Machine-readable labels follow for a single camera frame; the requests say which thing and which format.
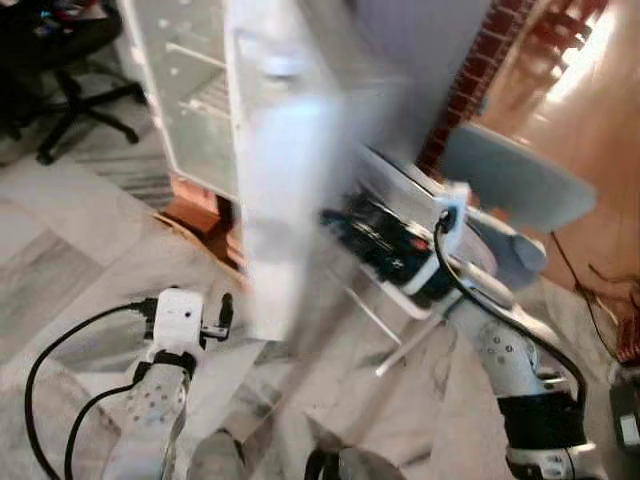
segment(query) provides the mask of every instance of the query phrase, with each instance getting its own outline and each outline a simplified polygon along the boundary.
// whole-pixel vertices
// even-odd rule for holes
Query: open refrigerator door
[[[234,0],[224,44],[251,335],[283,340],[313,290],[319,212],[359,177],[404,80],[338,0]]]

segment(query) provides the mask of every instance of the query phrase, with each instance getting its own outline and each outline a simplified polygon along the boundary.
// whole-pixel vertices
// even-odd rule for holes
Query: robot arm
[[[138,364],[141,379],[127,395],[127,417],[103,479],[169,479],[174,444],[186,420],[186,400],[207,338],[225,341],[233,317],[230,294],[222,299],[219,325],[202,325],[201,295],[170,288],[158,297],[153,344]]]
[[[455,225],[464,212],[458,202],[453,208]],[[586,383],[580,370],[553,330],[524,312],[504,285],[457,259],[455,245],[443,251],[439,227],[434,234],[416,228],[370,192],[350,198],[342,213],[323,212],[322,221],[381,283],[402,290],[405,300],[433,311],[447,305],[443,316],[470,339],[489,376],[505,421],[507,463],[516,478],[607,480],[584,433]],[[403,289],[434,260],[431,275],[413,282],[417,288],[410,292]],[[542,365],[541,350],[557,364]]]

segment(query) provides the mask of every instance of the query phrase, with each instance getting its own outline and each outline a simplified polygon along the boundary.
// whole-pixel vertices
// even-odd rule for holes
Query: red brick
[[[449,128],[454,128],[462,121],[462,114],[450,110],[446,113],[445,118],[447,126]]]
[[[482,24],[482,28],[504,37],[515,20],[516,18],[512,13],[503,10],[492,10]]]
[[[434,128],[431,131],[431,138],[446,143],[449,138],[450,130],[448,128]]]
[[[494,58],[502,47],[502,40],[494,36],[480,32],[477,38],[472,53]]]
[[[429,177],[436,178],[439,175],[436,173],[435,168],[438,164],[440,155],[434,155],[432,153],[422,152],[420,159],[418,160],[418,168]]]
[[[464,64],[464,71],[474,77],[482,78],[491,67],[491,63],[486,59],[469,56]]]
[[[480,81],[478,79],[467,77],[464,74],[464,71],[462,72],[461,75],[458,75],[458,78],[456,78],[457,91],[468,97],[474,94],[479,84],[480,84]]]
[[[437,155],[440,155],[442,152],[444,152],[444,143],[434,141],[433,139],[429,139],[429,141],[427,142],[427,146],[425,148],[425,153],[427,155],[431,154],[431,155],[437,156]]]
[[[520,12],[520,9],[525,5],[525,2],[524,0],[498,0],[496,4],[506,10]]]
[[[464,112],[470,100],[469,97],[456,94],[449,99],[449,108],[457,112]]]

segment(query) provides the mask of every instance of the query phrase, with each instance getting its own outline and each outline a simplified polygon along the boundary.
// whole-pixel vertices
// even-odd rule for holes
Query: black device
[[[351,253],[373,268],[380,280],[398,288],[435,254],[432,236],[424,227],[400,218],[365,189],[347,197],[343,211],[323,210],[321,222]],[[429,308],[452,288],[448,275],[438,269],[409,298],[418,307]]]
[[[640,454],[640,382],[614,385],[609,398],[618,445],[625,452]]]

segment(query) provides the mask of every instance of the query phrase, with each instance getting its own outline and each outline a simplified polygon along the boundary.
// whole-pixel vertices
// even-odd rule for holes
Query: black cable
[[[611,348],[609,347],[607,342],[604,341],[604,337],[602,336],[602,332],[600,332],[600,327],[598,326],[598,322],[596,320],[596,315],[595,315],[595,313],[593,311],[593,306],[591,305],[591,301],[589,300],[589,297],[587,296],[587,288],[582,284],[582,282],[578,278],[578,274],[576,273],[575,269],[573,268],[573,265],[571,265],[571,262],[569,261],[569,258],[567,257],[567,254],[565,253],[564,248],[562,248],[562,245],[560,245],[560,241],[558,240],[558,237],[556,236],[556,234],[554,232],[551,232],[551,238],[552,238],[553,242],[556,244],[556,247],[558,247],[558,251],[560,252],[560,256],[562,257],[562,259],[564,260],[564,263],[567,265],[567,268],[571,272],[571,276],[573,277],[573,281],[575,282],[576,289],[578,290],[580,295],[582,295],[582,298],[584,299],[585,303],[587,304],[587,308],[589,309],[589,315],[591,317],[591,323],[593,324],[593,328],[596,331],[596,335],[598,335],[598,339],[600,339],[600,343],[602,343],[602,346],[607,351],[607,353],[609,354],[611,359],[617,362],[618,361],[617,355],[613,352],[613,350],[611,350]],[[594,271],[594,273],[599,274],[599,272],[595,268],[593,268],[591,265],[589,265],[589,266]]]
[[[600,278],[600,280],[607,282],[607,283],[631,283],[633,285],[635,285],[636,287],[640,287],[640,275],[621,275],[619,277],[607,277],[606,275],[604,275],[600,270],[598,270],[596,267],[593,266],[593,264],[589,263],[587,265],[589,267],[589,270],[591,270],[593,273],[596,274],[596,276],[598,276],[598,278]]]
[[[109,310],[106,310],[102,313],[94,315],[93,317],[88,318],[82,323],[76,325],[71,330],[68,330],[61,337],[59,337],[57,340],[51,343],[47,348],[45,348],[42,351],[40,355],[38,355],[38,358],[36,358],[36,361],[33,362],[33,365],[31,366],[31,370],[29,371],[29,375],[27,377],[27,384],[24,392],[24,420],[25,420],[25,425],[27,430],[27,438],[29,439],[31,450],[35,455],[36,460],[40,464],[40,467],[42,467],[44,472],[47,474],[47,476],[51,480],[60,480],[60,477],[58,476],[57,472],[55,471],[51,463],[49,463],[49,461],[47,460],[47,457],[45,456],[42,450],[42,447],[40,446],[40,441],[38,440],[38,433],[36,432],[36,426],[35,426],[35,421],[33,417],[33,388],[36,380],[36,374],[38,373],[38,369],[40,368],[42,363],[45,361],[45,359],[49,356],[49,354],[58,345],[60,345],[62,342],[67,340],[72,335],[75,335],[76,333],[78,333],[80,330],[88,327],[92,323],[108,315],[112,315],[116,312],[122,312],[126,310],[136,310],[144,315],[148,315],[150,311],[153,311],[153,308],[154,308],[152,305],[153,302],[157,302],[157,300],[145,299],[142,302],[132,302],[126,305],[120,305],[118,307],[110,308]]]
[[[87,413],[89,413],[89,410],[91,410],[91,408],[98,403],[100,400],[110,397],[112,395],[117,395],[118,393],[123,393],[123,392],[128,392],[129,390],[131,390],[133,387],[135,387],[135,385],[138,382],[133,382],[129,385],[125,385],[122,387],[116,387],[116,388],[112,388],[111,390],[107,390],[106,392],[102,392],[99,395],[96,395],[95,397],[93,397],[91,400],[89,400],[87,402],[87,404],[82,407],[82,410],[80,410],[80,413],[78,414],[78,416],[76,417],[75,421],[73,422],[73,425],[71,426],[71,430],[69,431],[69,437],[67,439],[67,447],[64,451],[64,478],[65,480],[73,480],[73,471],[72,471],[72,466],[73,466],[73,449],[75,447],[75,443],[76,443],[76,437],[78,436],[78,431],[80,430],[80,425],[82,425],[82,421],[84,420],[84,417],[87,415]]]
[[[578,393],[576,395],[576,403],[584,411],[584,405],[587,400],[587,382],[584,376],[582,375],[582,372],[580,371],[578,366],[573,362],[573,360],[567,357],[564,354],[564,352],[560,351],[554,345],[548,343],[543,338],[540,338],[533,332],[529,331],[526,327],[518,325],[517,323],[514,323],[511,320],[511,318],[504,315],[499,309],[491,308],[490,306],[485,304],[483,300],[480,300],[480,297],[478,295],[474,294],[473,291],[471,291],[466,285],[464,285],[464,283],[462,283],[462,281],[460,280],[460,277],[458,277],[458,274],[454,272],[454,270],[451,268],[449,261],[446,259],[446,257],[442,253],[440,238],[442,235],[446,234],[450,225],[453,224],[452,219],[453,219],[453,215],[451,212],[449,211],[444,212],[444,215],[442,215],[438,220],[438,222],[436,223],[434,235],[433,235],[436,256],[438,257],[438,262],[440,263],[440,266],[443,268],[444,272],[447,274],[449,279],[453,282],[455,287],[460,291],[460,293],[462,293],[463,297],[465,297],[471,303],[473,303],[474,305],[476,305],[477,307],[479,307],[481,310],[485,311],[492,317],[506,324],[509,328],[515,330],[516,332],[527,337],[534,343],[540,345],[545,350],[547,350],[552,356],[554,356],[576,379],[576,382],[578,383]]]

